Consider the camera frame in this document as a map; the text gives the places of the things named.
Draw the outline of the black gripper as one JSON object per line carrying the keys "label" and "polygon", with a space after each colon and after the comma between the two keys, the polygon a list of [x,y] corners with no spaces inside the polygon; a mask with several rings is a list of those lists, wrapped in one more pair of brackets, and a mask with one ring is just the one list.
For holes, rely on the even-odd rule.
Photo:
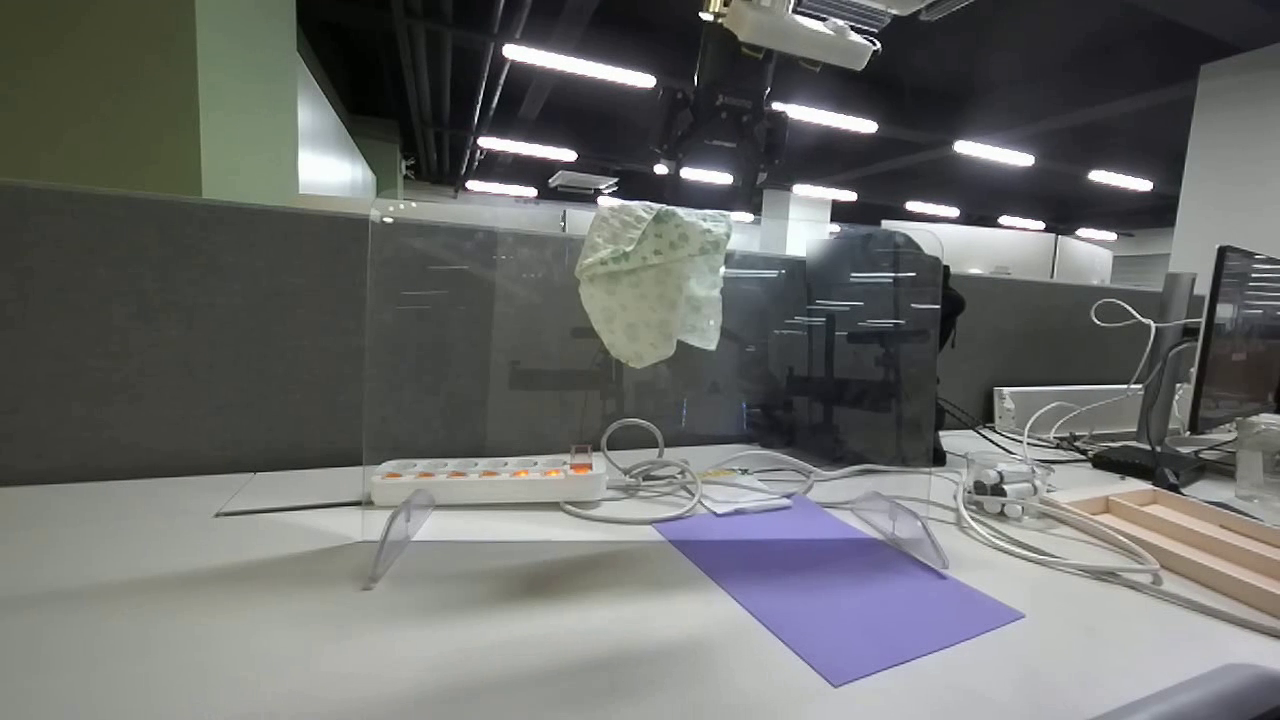
{"label": "black gripper", "polygon": [[702,31],[686,76],[663,81],[657,159],[663,206],[754,212],[776,155],[776,55],[733,31]]}

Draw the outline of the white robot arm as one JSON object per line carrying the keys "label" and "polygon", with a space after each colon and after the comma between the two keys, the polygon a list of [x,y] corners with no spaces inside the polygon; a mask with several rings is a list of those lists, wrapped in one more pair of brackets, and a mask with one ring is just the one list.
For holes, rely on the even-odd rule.
{"label": "white robot arm", "polygon": [[776,69],[865,71],[890,22],[937,23],[973,0],[699,0],[692,76],[663,89],[650,171],[663,186],[761,188],[789,124],[876,136],[855,111],[776,96]]}

